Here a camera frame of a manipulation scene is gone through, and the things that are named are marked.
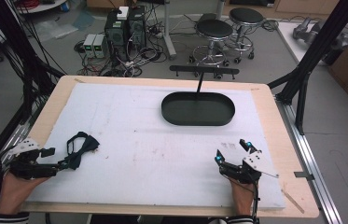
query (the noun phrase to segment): sleeve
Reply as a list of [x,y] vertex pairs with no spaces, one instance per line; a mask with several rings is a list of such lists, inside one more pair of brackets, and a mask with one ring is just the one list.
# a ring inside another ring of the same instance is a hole
[[251,216],[237,216],[237,217],[229,217],[227,219],[228,224],[254,224],[253,218]]
[[17,215],[0,215],[0,224],[28,224],[29,213],[18,213]]

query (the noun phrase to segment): stool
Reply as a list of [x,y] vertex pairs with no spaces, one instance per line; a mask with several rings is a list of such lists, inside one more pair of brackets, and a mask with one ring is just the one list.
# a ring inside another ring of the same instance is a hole
[[209,43],[208,45],[201,45],[195,48],[189,57],[189,61],[191,63],[197,61],[197,66],[200,63],[206,65],[223,63],[225,66],[229,66],[226,55],[220,48],[215,46],[215,42],[224,41],[229,38],[232,35],[231,26],[219,20],[204,20],[197,23],[196,33],[199,36],[205,37]]
[[252,40],[247,37],[249,29],[258,27],[263,22],[263,16],[251,8],[237,7],[230,11],[230,20],[237,24],[239,28],[235,34],[232,34],[230,39],[225,42],[226,46],[240,51],[240,56],[234,59],[235,63],[239,63],[242,59],[243,51],[250,51],[248,58],[255,57],[254,46]]

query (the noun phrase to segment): black oval tray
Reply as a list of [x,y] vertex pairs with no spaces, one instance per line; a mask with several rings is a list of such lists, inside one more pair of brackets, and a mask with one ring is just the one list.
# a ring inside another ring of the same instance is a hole
[[235,114],[232,100],[216,92],[177,91],[161,103],[162,116],[170,123],[184,126],[222,126]]

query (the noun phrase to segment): wooden table frame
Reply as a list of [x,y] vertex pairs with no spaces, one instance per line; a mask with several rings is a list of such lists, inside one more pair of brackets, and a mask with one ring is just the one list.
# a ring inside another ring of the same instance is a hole
[[[194,88],[198,81],[125,78],[125,77],[62,77],[49,97],[34,127],[29,133],[36,142],[44,146],[49,134],[60,116],[71,92],[77,83],[99,83],[137,86],[169,86]],[[318,217],[319,210],[305,178],[296,178],[294,172],[302,168],[292,145],[284,121],[272,97],[270,88],[265,84],[204,81],[203,88],[250,91],[256,105],[258,116],[270,149],[274,167],[279,173],[279,183],[285,200],[283,210],[258,210],[259,217]],[[233,209],[224,207],[190,206],[152,206],[117,205],[99,203],[25,203],[24,211],[30,212],[69,212],[101,214],[137,214],[161,216],[233,216]]]

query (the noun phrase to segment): hand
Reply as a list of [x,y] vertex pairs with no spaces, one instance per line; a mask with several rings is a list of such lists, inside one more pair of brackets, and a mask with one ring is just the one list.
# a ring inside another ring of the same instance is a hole
[[241,184],[237,180],[229,178],[237,216],[250,216],[253,202],[253,184]]
[[23,202],[25,202],[34,188],[46,180],[48,180],[47,177],[26,180],[14,176],[11,172],[7,172],[3,178],[0,193],[0,214],[18,214]]

